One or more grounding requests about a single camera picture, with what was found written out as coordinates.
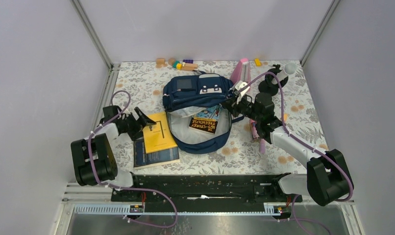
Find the dark blue paperback book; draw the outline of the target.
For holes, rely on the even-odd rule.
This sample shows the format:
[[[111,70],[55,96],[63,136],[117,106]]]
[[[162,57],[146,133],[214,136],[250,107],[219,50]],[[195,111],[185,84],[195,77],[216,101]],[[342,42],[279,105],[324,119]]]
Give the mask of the dark blue paperback book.
[[[180,162],[178,147],[146,153],[143,139],[133,142],[133,168],[144,169]]]

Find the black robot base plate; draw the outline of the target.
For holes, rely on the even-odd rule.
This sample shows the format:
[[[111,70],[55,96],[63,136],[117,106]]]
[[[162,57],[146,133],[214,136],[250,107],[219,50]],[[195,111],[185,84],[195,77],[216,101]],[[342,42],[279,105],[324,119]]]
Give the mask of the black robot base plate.
[[[136,175],[136,188],[113,190],[113,202],[139,202],[153,212],[176,207],[182,212],[254,212],[264,203],[288,206],[293,194],[274,183],[281,175]]]

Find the navy blue student backpack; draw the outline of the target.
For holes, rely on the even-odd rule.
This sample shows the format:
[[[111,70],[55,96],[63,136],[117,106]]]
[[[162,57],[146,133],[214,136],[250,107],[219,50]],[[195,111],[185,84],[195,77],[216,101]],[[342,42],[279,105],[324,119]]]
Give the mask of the navy blue student backpack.
[[[233,82],[216,73],[200,72],[172,78],[163,89],[162,103],[167,115],[170,132],[182,150],[190,154],[207,154],[222,148],[233,123],[244,119],[233,117],[220,108],[214,115],[217,125],[214,133],[191,127],[199,112],[221,105],[232,95]]]

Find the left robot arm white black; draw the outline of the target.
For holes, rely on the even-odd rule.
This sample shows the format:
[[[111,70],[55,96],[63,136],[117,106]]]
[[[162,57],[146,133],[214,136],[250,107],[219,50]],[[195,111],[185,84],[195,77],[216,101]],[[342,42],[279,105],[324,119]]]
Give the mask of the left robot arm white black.
[[[121,134],[128,134],[135,141],[143,136],[145,127],[156,124],[138,107],[134,110],[138,118],[132,113],[123,113],[117,105],[104,107],[104,117],[93,133],[71,143],[74,173],[79,185],[95,186],[98,182],[116,180],[118,167],[110,142]]]

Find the yellow black treehouse book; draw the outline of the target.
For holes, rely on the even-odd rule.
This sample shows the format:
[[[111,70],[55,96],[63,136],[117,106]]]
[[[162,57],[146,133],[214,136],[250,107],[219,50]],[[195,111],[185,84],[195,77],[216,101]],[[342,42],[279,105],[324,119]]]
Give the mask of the yellow black treehouse book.
[[[197,131],[214,135],[221,117],[221,112],[221,105],[206,108],[192,116],[189,127]]]

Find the plain yellow book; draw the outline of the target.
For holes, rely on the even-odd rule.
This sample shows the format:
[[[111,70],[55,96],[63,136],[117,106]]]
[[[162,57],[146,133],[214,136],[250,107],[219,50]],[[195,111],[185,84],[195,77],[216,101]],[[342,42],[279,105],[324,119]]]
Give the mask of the plain yellow book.
[[[166,112],[152,114],[149,118],[156,123],[143,129],[146,153],[177,147],[169,129]]]

